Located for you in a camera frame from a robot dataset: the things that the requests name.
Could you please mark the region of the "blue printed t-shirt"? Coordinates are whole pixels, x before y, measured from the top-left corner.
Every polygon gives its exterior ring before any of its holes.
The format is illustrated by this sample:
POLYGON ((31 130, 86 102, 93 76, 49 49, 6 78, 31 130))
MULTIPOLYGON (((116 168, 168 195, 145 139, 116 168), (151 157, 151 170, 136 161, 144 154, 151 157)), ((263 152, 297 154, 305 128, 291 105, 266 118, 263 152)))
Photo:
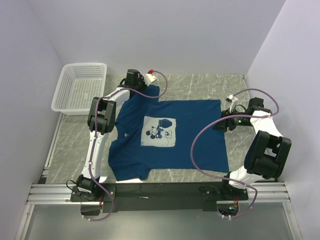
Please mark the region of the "blue printed t-shirt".
POLYGON ((229 171, 225 135, 205 127, 221 116, 218 99, 158 100, 148 87, 121 107, 108 164, 117 181, 148 178, 154 169, 229 171))

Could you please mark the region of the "white perforated plastic basket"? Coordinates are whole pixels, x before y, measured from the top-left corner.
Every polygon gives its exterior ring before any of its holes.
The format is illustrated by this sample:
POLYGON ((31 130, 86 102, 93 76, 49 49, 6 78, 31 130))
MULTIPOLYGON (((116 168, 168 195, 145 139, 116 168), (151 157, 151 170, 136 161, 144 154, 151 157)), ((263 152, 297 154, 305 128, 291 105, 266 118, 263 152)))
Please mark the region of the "white perforated plastic basket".
POLYGON ((60 73, 51 109, 68 116, 88 115, 94 97, 104 94, 107 65, 97 62, 66 64, 60 73))

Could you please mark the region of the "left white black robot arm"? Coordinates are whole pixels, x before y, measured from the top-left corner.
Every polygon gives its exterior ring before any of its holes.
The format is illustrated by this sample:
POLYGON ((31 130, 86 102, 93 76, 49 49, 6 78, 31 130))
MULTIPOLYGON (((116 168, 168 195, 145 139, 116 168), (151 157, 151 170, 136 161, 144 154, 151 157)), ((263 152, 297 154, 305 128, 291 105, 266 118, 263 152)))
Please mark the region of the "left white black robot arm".
POLYGON ((135 93, 142 93, 156 78, 129 69, 118 87, 104 97, 94 97, 87 119, 89 127, 89 147, 84 167, 75 184, 77 190, 88 201, 96 200, 101 192, 98 186, 101 177, 101 161, 109 133, 115 127, 116 109, 128 101, 135 93))

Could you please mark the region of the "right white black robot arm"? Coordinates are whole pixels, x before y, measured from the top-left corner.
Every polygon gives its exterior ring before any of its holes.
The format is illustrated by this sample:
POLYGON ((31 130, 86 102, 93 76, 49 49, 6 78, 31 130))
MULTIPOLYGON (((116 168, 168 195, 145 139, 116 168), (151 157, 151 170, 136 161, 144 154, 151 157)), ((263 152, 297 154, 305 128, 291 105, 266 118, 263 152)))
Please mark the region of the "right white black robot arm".
POLYGON ((236 110, 238 98, 230 95, 228 109, 221 112, 221 117, 233 116, 215 124, 212 129, 226 133, 236 127, 253 127, 255 138, 239 169, 229 172, 219 187, 222 198, 230 200, 242 195, 246 186, 262 179, 277 179, 283 172, 292 141, 284 137, 276 128, 271 116, 272 111, 264 107, 264 100, 251 98, 244 112, 236 110))

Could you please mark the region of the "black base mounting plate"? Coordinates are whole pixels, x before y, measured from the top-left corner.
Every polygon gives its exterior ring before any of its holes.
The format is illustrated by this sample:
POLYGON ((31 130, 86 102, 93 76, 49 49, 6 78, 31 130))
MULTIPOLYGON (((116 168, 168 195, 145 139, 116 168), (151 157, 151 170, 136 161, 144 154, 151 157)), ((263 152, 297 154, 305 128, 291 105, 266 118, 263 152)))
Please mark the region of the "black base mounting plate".
POLYGON ((98 215, 112 210, 119 211, 162 211, 203 210, 217 211, 217 203, 248 200, 248 192, 231 189, 222 182, 169 182, 169 183, 104 183, 85 196, 78 187, 71 191, 70 201, 81 204, 81 212, 98 215))

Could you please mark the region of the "aluminium extrusion rail frame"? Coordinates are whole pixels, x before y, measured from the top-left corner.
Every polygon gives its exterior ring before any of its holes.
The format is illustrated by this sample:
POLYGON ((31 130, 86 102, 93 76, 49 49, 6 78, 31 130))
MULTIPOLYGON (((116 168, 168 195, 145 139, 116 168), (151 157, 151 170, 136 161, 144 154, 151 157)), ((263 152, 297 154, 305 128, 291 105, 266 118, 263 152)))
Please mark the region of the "aluminium extrusion rail frame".
MULTIPOLYGON (((243 74, 169 74, 168 83, 159 79, 156 84, 167 88, 162 100, 224 100, 237 94, 241 105, 250 99, 246 77, 243 74)), ((246 153, 255 137, 250 127, 238 127, 225 134, 228 165, 231 171, 244 163, 246 153)), ((33 184, 27 203, 66 204, 70 201, 69 186, 81 174, 89 146, 89 129, 85 115, 61 115, 54 133, 48 158, 43 171, 43 180, 33 184)), ((209 182, 218 181, 220 172, 203 175, 195 169, 153 169, 147 182, 209 182)))

